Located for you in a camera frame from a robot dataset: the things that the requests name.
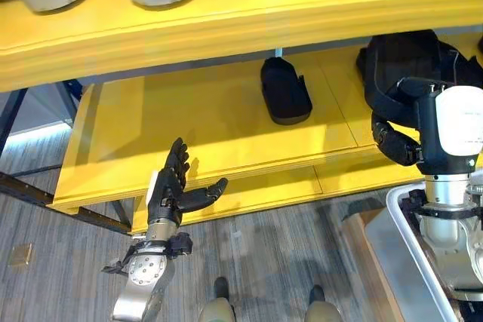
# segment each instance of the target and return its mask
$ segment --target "person's leg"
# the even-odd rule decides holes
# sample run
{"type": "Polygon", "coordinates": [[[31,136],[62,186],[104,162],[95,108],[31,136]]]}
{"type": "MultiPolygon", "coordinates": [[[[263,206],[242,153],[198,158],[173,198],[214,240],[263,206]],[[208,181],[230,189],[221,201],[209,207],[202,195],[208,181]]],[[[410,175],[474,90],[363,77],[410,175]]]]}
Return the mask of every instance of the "person's leg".
{"type": "Polygon", "coordinates": [[[198,322],[235,322],[235,314],[229,304],[228,281],[225,278],[215,280],[214,294],[216,299],[203,308],[198,322]]]}
{"type": "Polygon", "coordinates": [[[343,322],[336,306],[325,301],[324,290],[319,285],[315,285],[310,291],[305,322],[343,322]]]}

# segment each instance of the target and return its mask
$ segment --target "yellow shelf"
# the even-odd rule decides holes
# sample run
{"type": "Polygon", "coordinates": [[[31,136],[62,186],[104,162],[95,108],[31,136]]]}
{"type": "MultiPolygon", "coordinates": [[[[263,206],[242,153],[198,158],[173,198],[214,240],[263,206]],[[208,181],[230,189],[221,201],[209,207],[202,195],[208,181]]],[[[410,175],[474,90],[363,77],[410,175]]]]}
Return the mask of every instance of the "yellow shelf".
{"type": "MultiPolygon", "coordinates": [[[[471,57],[478,54],[478,37],[440,38],[471,57]]],[[[354,66],[360,47],[288,57],[305,75],[314,105],[309,119],[290,127],[268,115],[260,90],[262,60],[92,85],[79,106],[51,207],[76,213],[79,206],[145,195],[151,172],[164,165],[178,136],[191,155],[188,188],[225,176],[231,187],[246,192],[260,189],[258,178],[282,190],[275,199],[260,192],[237,207],[234,201],[217,204],[187,221],[309,200],[279,180],[312,165],[322,190],[312,198],[419,178],[415,167],[389,163],[374,145],[371,111],[354,66]],[[272,173],[278,176],[267,176],[272,173]]],[[[417,137],[414,130],[405,132],[417,137]]]]}
{"type": "Polygon", "coordinates": [[[144,195],[172,142],[189,146],[188,187],[374,154],[357,149],[316,59],[288,57],[314,105],[292,127],[273,123],[262,60],[90,86],[82,97],[53,207],[144,195]]]}
{"type": "Polygon", "coordinates": [[[0,92],[144,66],[482,23],[483,0],[192,0],[148,11],[84,0],[34,15],[0,0],[0,92]]]}
{"type": "MultiPolygon", "coordinates": [[[[388,164],[387,160],[368,162],[364,168],[305,167],[262,176],[249,177],[230,182],[226,193],[206,209],[186,213],[183,224],[192,224],[242,213],[251,213],[299,204],[322,198],[362,192],[381,186],[393,186],[420,179],[415,167],[404,168],[388,164]],[[340,177],[339,171],[345,174],[340,177]]],[[[131,233],[147,230],[146,199],[134,202],[133,228],[131,233]]]]}

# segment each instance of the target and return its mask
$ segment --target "black foam piece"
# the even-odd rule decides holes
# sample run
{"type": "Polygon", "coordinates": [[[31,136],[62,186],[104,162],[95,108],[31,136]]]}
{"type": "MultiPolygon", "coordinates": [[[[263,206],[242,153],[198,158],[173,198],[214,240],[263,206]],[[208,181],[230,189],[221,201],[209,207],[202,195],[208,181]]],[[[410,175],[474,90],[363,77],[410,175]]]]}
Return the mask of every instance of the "black foam piece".
{"type": "Polygon", "coordinates": [[[265,60],[260,72],[263,98],[270,117],[276,124],[296,124],[306,120],[312,111],[303,76],[286,60],[265,60]]]}

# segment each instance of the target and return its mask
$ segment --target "beige pants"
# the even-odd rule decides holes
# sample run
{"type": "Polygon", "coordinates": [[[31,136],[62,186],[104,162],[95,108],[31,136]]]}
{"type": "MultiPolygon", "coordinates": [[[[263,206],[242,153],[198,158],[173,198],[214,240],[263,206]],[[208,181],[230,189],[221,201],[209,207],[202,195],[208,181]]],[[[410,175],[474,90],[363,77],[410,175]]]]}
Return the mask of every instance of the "beige pants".
{"type": "MultiPolygon", "coordinates": [[[[203,308],[198,322],[235,322],[235,315],[226,299],[217,298],[203,308]]],[[[310,305],[305,322],[342,322],[342,317],[335,305],[316,301],[310,305]]]]}
{"type": "Polygon", "coordinates": [[[307,310],[305,322],[342,322],[342,317],[332,303],[315,301],[307,310]]]}
{"type": "Polygon", "coordinates": [[[199,316],[199,322],[235,322],[232,306],[225,298],[209,302],[199,316]]]}

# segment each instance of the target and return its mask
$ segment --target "small tag on floor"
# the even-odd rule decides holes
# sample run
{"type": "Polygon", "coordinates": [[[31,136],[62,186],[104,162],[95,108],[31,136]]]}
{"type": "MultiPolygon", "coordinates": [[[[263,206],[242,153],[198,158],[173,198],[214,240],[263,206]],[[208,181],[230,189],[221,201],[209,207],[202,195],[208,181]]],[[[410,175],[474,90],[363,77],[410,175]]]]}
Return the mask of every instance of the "small tag on floor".
{"type": "Polygon", "coordinates": [[[27,267],[32,259],[33,244],[21,244],[12,248],[8,258],[10,267],[27,267]]]}

